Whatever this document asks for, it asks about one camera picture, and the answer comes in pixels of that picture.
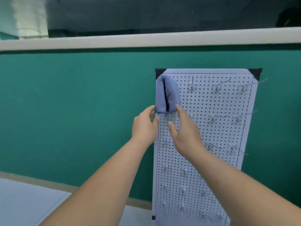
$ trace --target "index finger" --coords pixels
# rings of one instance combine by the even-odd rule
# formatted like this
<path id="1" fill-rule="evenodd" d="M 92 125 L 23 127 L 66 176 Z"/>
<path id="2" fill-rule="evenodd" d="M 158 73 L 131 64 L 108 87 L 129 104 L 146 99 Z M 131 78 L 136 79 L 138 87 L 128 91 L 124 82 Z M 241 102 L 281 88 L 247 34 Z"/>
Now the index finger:
<path id="1" fill-rule="evenodd" d="M 151 105 L 151 106 L 147 107 L 142 113 L 145 113 L 149 116 L 154 108 L 155 108 L 155 106 Z"/>
<path id="2" fill-rule="evenodd" d="M 186 119 L 188 117 L 186 111 L 179 105 L 175 105 L 178 110 L 180 120 Z"/>

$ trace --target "fabric fold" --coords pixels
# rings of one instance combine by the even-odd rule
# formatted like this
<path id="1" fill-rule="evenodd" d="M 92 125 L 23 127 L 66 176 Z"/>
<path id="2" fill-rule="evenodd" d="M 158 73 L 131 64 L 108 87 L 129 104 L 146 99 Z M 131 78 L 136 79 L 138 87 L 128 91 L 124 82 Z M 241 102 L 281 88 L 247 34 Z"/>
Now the fabric fold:
<path id="1" fill-rule="evenodd" d="M 161 74 L 156 81 L 156 113 L 173 113 L 180 105 L 178 84 L 167 74 Z"/>

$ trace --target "baseboard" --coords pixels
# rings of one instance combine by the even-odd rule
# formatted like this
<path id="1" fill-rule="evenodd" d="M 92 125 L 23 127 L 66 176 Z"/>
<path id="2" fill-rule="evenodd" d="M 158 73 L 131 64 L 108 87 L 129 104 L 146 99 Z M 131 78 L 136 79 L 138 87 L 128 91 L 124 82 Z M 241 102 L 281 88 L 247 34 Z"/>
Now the baseboard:
<path id="1" fill-rule="evenodd" d="M 78 188 L 77 186 L 70 186 L 62 183 L 57 183 L 57 182 L 50 182 L 46 180 L 41 180 L 41 179 L 36 179 L 36 178 L 31 178 L 31 177 L 26 177 L 22 175 L 15 175 L 15 174 L 10 174 L 6 172 L 1 172 L 0 171 L 0 178 L 5 178 L 9 179 L 12 181 L 17 181 L 17 182 L 23 182 L 31 185 L 36 185 L 36 186 L 42 186 L 46 187 L 49 189 L 54 189 L 54 190 L 61 190 L 69 193 L 73 193 L 76 191 Z M 152 209 L 152 203 L 149 201 L 142 201 L 138 200 L 135 198 L 128 198 L 126 201 L 126 205 L 133 206 L 133 207 L 138 207 L 142 209 L 147 209 L 151 210 Z"/>

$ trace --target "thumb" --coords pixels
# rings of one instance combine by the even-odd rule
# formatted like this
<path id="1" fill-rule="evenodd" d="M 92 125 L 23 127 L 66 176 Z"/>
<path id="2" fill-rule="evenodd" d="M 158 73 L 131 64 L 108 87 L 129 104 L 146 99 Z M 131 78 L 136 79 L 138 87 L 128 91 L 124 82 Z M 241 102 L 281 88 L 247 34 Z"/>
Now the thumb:
<path id="1" fill-rule="evenodd" d="M 155 119 L 153 120 L 153 125 L 154 125 L 154 127 L 158 127 L 158 124 L 159 124 L 159 119 L 160 119 L 160 117 L 155 117 Z"/>
<path id="2" fill-rule="evenodd" d="M 168 127 L 169 127 L 169 132 L 171 134 L 172 139 L 174 139 L 177 135 L 178 135 L 178 131 L 175 128 L 175 125 L 173 124 L 173 122 L 168 121 Z"/>

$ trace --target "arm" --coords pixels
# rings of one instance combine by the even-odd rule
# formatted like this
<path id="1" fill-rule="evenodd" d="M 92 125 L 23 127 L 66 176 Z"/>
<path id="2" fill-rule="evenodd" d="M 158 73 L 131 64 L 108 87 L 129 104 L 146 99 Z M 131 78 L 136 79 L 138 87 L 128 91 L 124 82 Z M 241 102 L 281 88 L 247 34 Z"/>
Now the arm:
<path id="1" fill-rule="evenodd" d="M 154 106 L 135 117 L 132 138 L 103 164 L 41 226 L 117 226 L 141 159 L 157 137 Z"/>
<path id="2" fill-rule="evenodd" d="M 175 147 L 201 174 L 235 226 L 300 225 L 301 209 L 207 151 L 198 126 L 177 109 L 179 132 L 169 121 Z"/>

